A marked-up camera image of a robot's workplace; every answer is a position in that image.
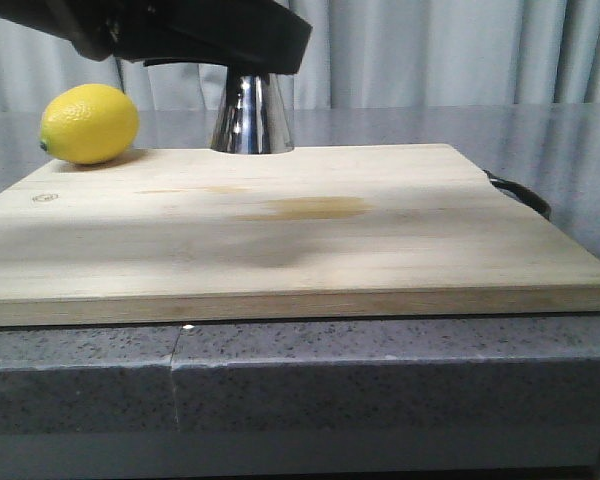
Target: yellow lemon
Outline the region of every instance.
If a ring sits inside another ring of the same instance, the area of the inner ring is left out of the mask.
[[[131,99],[109,85],[87,84],[54,98],[40,122],[40,146],[79,164],[106,162],[125,151],[139,126]]]

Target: white curtain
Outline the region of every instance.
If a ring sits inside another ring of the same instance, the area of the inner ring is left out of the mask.
[[[313,25],[296,109],[600,102],[600,0],[280,0]],[[215,109],[225,69],[92,62],[0,19],[0,111],[72,86],[124,87],[142,110]]]

